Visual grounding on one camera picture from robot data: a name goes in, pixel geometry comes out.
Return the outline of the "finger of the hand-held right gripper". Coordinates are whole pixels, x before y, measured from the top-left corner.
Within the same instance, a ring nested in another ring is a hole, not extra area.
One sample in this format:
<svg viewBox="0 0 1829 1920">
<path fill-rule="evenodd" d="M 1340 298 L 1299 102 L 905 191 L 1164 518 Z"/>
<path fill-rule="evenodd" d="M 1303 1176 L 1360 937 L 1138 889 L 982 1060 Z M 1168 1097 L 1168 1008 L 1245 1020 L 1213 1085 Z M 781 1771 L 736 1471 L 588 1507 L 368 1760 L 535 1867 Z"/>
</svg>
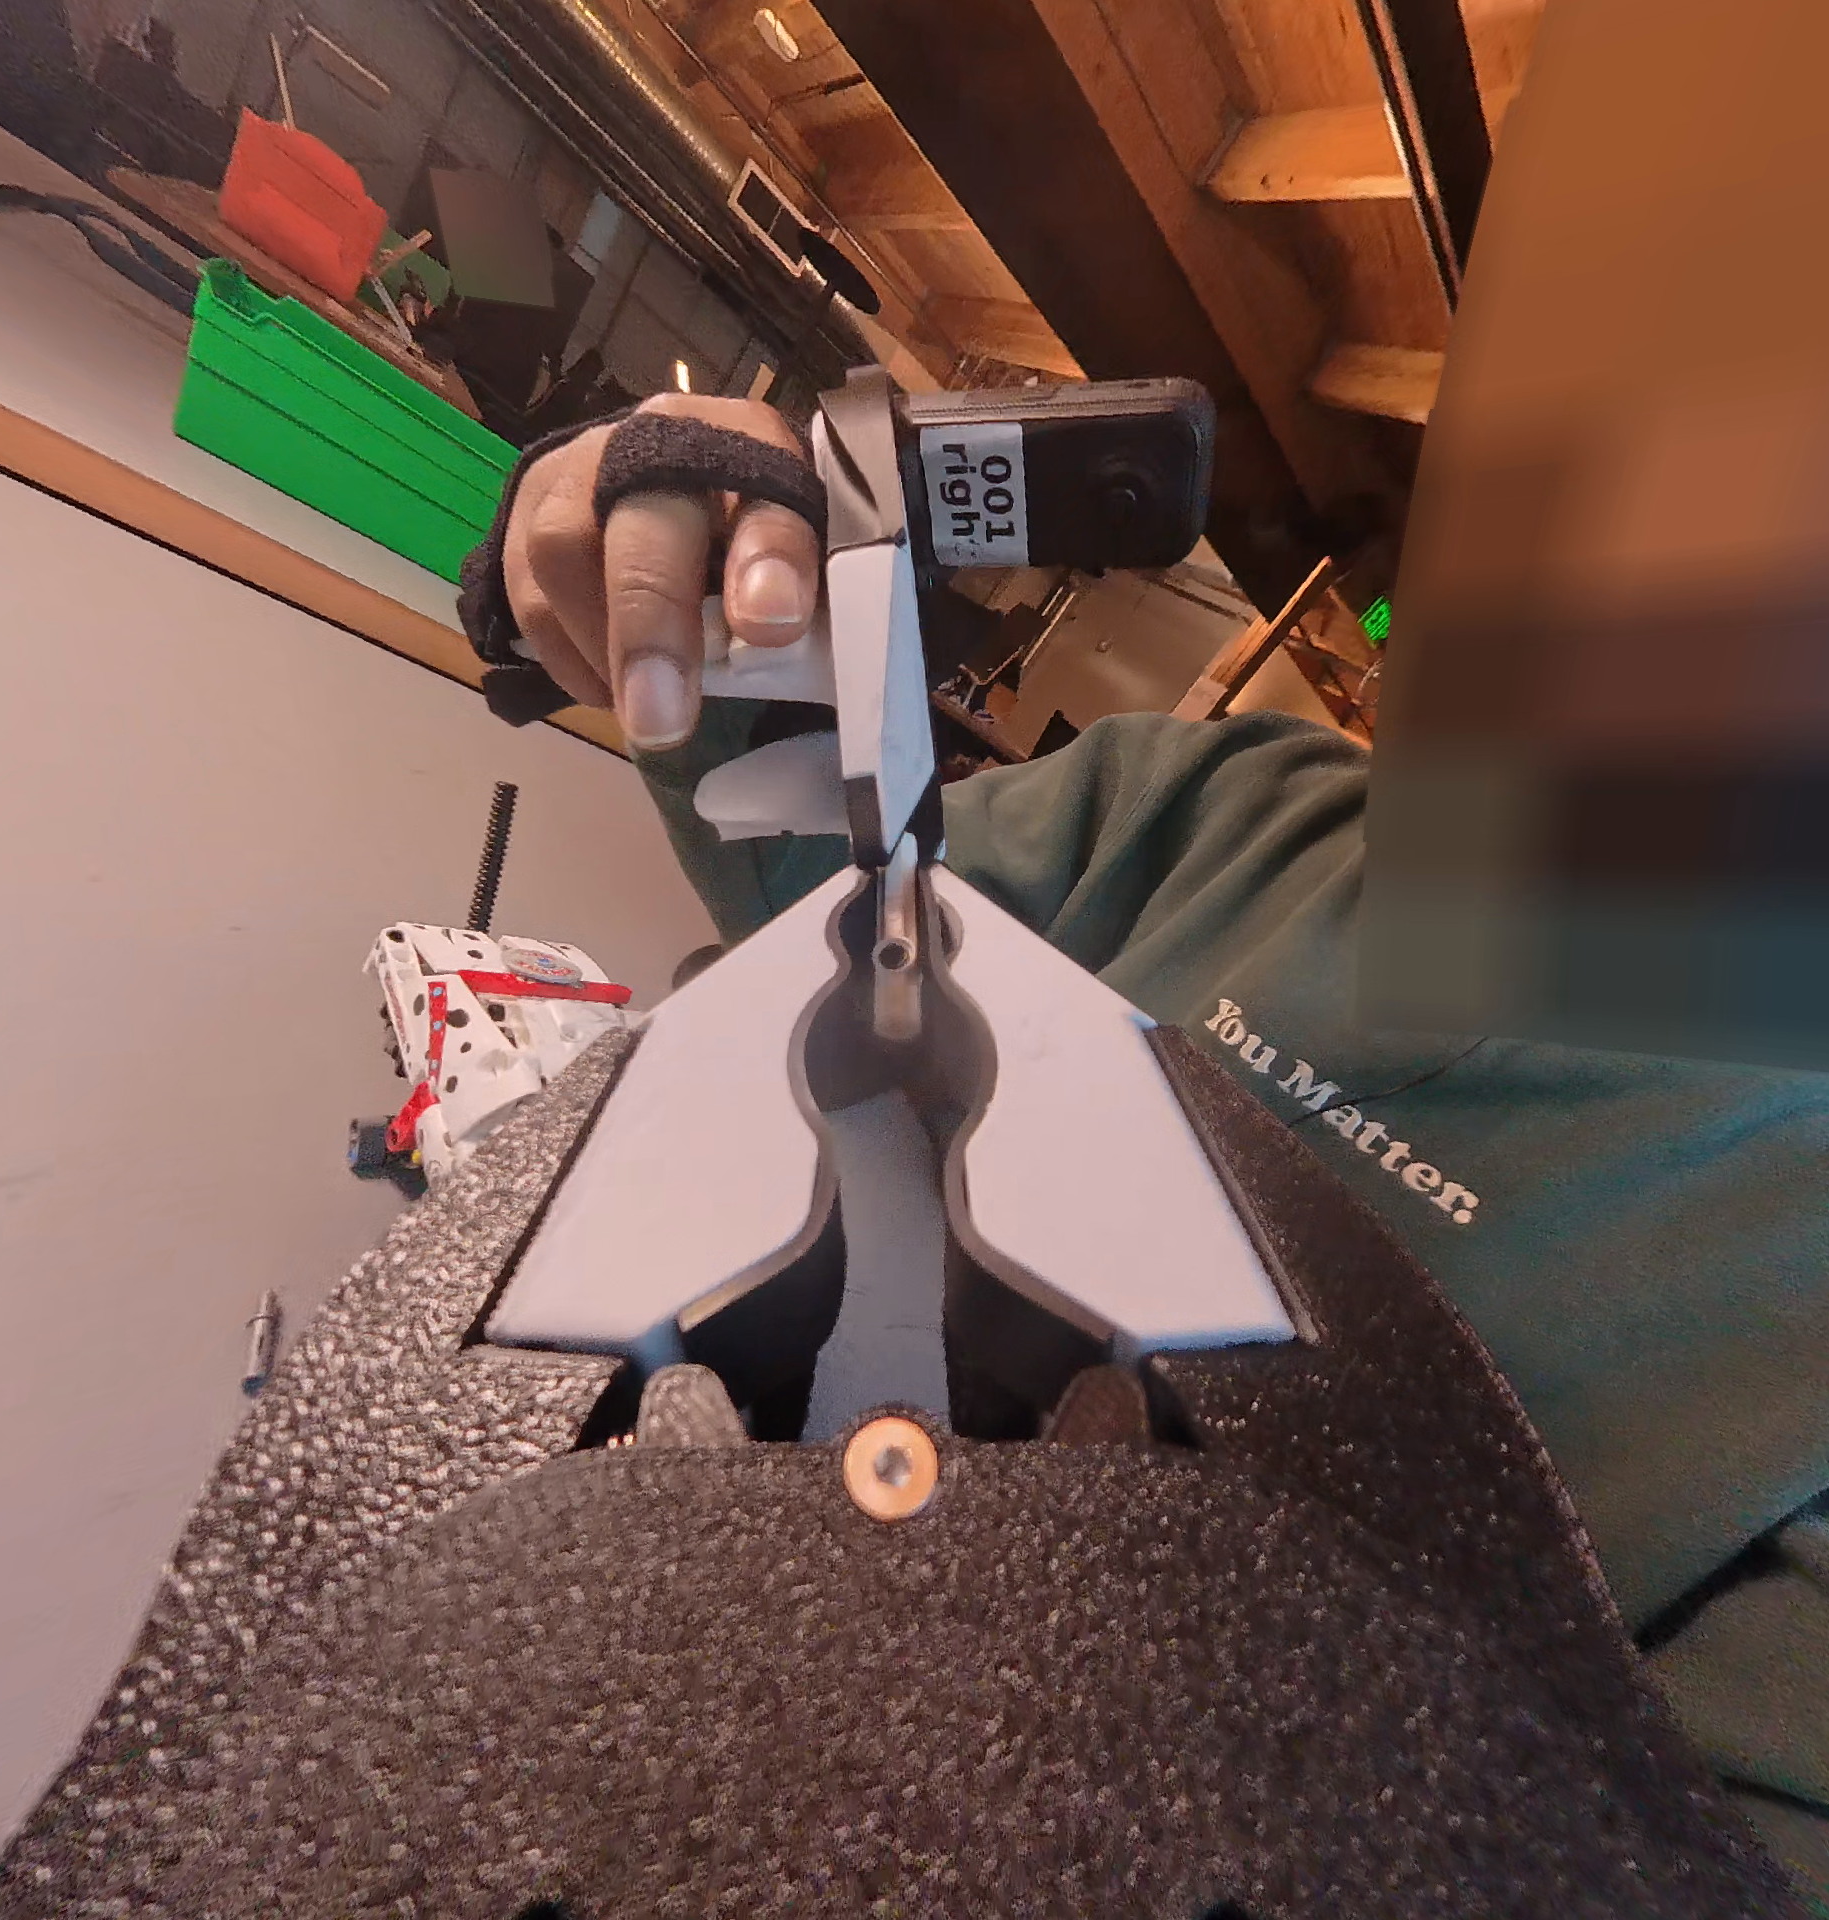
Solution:
<svg viewBox="0 0 1829 1920">
<path fill-rule="evenodd" d="M 921 607 L 934 560 L 906 398 L 885 368 L 857 366 L 821 396 L 812 448 L 842 797 L 855 863 L 879 875 L 943 845 Z"/>
</svg>

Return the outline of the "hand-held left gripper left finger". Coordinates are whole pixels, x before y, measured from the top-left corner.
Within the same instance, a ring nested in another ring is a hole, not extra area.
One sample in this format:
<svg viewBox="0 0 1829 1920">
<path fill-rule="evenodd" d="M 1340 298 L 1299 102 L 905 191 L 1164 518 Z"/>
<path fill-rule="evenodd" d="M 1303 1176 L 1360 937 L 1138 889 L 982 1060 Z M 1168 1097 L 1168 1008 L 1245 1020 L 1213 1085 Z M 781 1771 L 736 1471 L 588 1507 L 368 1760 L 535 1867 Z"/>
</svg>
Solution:
<svg viewBox="0 0 1829 1920">
<path fill-rule="evenodd" d="M 495 1348 L 649 1378 L 705 1364 L 748 1411 L 805 1411 L 842 1308 L 830 1116 L 890 1088 L 866 1006 L 875 888 L 846 867 L 639 1030 L 488 1308 Z"/>
</svg>

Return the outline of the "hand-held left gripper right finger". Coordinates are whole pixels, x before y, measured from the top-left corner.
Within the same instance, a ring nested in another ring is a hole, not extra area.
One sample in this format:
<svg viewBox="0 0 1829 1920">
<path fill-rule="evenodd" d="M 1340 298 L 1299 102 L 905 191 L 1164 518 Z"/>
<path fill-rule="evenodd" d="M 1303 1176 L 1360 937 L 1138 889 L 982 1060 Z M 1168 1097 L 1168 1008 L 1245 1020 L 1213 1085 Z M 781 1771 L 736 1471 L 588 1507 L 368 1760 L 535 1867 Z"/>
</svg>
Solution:
<svg viewBox="0 0 1829 1920">
<path fill-rule="evenodd" d="M 1155 1023 L 943 867 L 925 909 L 950 1391 L 1056 1398 L 1097 1364 L 1295 1339 Z"/>
</svg>

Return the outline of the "white brick-built truck model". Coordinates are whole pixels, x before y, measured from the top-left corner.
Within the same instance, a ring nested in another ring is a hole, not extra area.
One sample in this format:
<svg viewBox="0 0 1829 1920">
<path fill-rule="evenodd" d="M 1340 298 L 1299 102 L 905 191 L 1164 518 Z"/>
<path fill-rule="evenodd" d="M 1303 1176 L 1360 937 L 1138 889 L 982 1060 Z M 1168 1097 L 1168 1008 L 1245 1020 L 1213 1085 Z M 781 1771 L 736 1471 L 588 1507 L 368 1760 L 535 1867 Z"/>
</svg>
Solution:
<svg viewBox="0 0 1829 1920">
<path fill-rule="evenodd" d="M 585 949 L 492 931 L 516 800 L 516 783 L 494 783 L 464 921 L 386 923 L 368 952 L 405 1092 L 394 1114 L 349 1121 L 359 1180 L 425 1190 L 592 1044 L 639 1022 L 632 992 Z"/>
</svg>

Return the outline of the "white Lego beam assembly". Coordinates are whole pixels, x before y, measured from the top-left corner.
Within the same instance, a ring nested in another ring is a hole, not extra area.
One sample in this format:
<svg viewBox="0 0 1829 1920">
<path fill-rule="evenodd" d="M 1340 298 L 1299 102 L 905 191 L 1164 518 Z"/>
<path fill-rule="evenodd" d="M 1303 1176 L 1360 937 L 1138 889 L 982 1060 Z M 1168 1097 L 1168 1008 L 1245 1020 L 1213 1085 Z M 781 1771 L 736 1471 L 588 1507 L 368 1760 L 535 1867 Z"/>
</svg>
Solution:
<svg viewBox="0 0 1829 1920">
<path fill-rule="evenodd" d="M 916 833 L 906 828 L 875 877 L 872 1026 L 887 1046 L 914 1044 L 925 1026 L 926 869 Z"/>
</svg>

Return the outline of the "person's right forearm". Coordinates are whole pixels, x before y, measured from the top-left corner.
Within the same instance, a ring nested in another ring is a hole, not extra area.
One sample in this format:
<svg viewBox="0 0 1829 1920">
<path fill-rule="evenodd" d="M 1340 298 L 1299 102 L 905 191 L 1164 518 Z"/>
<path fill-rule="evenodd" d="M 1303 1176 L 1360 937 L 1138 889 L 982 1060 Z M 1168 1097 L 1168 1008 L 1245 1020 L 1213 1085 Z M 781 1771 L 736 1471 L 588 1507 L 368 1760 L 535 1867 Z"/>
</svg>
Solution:
<svg viewBox="0 0 1829 1920">
<path fill-rule="evenodd" d="M 707 698 L 684 741 L 631 749 L 669 843 L 726 948 L 842 871 L 850 863 L 850 839 L 845 829 L 721 838 L 694 808 L 697 783 L 757 748 L 830 731 L 832 724 L 834 712 L 822 704 Z"/>
</svg>

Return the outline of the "grey desk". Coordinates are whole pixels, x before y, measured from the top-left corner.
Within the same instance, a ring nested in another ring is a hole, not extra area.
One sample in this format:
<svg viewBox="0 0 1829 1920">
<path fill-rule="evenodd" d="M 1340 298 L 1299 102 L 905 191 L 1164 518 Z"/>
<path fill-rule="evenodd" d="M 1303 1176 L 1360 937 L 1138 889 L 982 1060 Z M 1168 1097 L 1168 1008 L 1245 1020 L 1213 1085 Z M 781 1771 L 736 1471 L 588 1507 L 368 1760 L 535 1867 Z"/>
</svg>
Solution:
<svg viewBox="0 0 1829 1920">
<path fill-rule="evenodd" d="M 635 767 L 0 474 L 0 1845 L 248 1406 L 389 1224 L 361 971 L 464 909 L 653 1003 L 714 937 Z"/>
</svg>

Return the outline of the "person's right hand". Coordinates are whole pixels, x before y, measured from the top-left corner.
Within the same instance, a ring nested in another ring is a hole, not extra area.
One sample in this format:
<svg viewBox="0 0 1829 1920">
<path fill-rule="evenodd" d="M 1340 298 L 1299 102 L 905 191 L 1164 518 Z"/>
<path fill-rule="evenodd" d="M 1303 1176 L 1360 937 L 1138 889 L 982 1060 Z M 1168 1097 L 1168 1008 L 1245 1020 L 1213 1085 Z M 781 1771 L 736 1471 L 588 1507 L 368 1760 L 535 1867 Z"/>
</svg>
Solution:
<svg viewBox="0 0 1829 1920">
<path fill-rule="evenodd" d="M 822 544 L 811 522 L 735 491 L 640 491 L 595 506 L 609 425 L 577 430 L 514 484 L 499 576 L 511 622 L 577 704 L 612 709 L 635 753 L 684 743 L 703 708 L 713 553 L 726 625 L 752 647 L 811 627 Z"/>
</svg>

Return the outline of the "green sweatshirt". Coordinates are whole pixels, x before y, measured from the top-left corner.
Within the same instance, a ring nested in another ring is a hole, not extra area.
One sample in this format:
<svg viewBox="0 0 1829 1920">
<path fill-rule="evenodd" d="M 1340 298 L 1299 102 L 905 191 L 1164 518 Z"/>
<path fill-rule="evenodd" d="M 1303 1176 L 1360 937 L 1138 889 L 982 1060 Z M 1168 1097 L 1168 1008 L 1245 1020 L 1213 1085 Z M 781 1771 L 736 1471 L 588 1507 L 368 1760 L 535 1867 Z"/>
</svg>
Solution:
<svg viewBox="0 0 1829 1920">
<path fill-rule="evenodd" d="M 959 1697 L 686 1867 L 788 1914 L 1829 1915 L 1829 1073 L 1353 1020 L 1368 759 L 1098 722 L 943 792 L 946 863 L 1188 1031 L 1338 1334 L 1156 1367 L 1180 1448 L 1049 1518 L 993 1448 Z"/>
</svg>

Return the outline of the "green storage bin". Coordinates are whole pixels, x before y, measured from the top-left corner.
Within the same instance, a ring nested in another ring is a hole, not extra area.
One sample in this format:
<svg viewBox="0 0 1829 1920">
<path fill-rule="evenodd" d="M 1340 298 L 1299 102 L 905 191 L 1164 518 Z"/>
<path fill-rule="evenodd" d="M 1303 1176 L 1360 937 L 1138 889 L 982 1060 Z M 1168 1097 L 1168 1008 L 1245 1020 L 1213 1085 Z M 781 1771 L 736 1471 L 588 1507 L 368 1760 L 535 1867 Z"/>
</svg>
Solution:
<svg viewBox="0 0 1829 1920">
<path fill-rule="evenodd" d="M 174 434 L 448 582 L 517 449 L 294 298 L 203 264 Z"/>
</svg>

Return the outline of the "red storage bin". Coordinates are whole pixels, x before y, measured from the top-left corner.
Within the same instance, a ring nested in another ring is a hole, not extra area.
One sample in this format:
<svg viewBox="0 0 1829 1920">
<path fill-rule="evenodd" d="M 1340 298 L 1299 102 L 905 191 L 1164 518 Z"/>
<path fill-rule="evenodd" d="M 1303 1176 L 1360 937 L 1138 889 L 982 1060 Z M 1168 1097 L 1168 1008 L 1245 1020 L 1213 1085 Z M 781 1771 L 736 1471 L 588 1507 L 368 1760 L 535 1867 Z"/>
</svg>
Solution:
<svg viewBox="0 0 1829 1920">
<path fill-rule="evenodd" d="M 359 174 L 308 131 L 242 107 L 216 195 L 218 218 L 290 274 L 351 301 L 387 215 Z"/>
</svg>

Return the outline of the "wood-edged grey table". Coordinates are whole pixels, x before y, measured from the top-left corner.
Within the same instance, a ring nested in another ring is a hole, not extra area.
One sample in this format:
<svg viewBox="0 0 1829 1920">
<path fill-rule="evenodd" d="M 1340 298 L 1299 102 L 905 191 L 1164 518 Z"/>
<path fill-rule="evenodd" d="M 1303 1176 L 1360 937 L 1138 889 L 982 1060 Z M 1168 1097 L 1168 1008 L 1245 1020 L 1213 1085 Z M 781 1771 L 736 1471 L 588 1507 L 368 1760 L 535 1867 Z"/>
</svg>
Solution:
<svg viewBox="0 0 1829 1920">
<path fill-rule="evenodd" d="M 188 327 L 0 209 L 0 738 L 510 749 L 445 577 L 176 437 Z"/>
</svg>

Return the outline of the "metal ventilation duct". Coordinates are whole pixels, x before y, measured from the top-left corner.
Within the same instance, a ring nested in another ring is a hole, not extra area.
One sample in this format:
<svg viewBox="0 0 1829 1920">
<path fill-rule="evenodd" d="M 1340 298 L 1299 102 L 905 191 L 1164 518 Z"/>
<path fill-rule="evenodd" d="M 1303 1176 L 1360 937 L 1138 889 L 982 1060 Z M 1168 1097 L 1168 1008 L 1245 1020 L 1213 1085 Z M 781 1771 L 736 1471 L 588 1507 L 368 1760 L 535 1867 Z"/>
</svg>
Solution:
<svg viewBox="0 0 1829 1920">
<path fill-rule="evenodd" d="M 745 161 L 605 4 L 435 2 L 431 11 L 642 225 L 751 295 L 797 286 L 855 313 L 814 264 L 787 258 L 735 200 Z"/>
</svg>

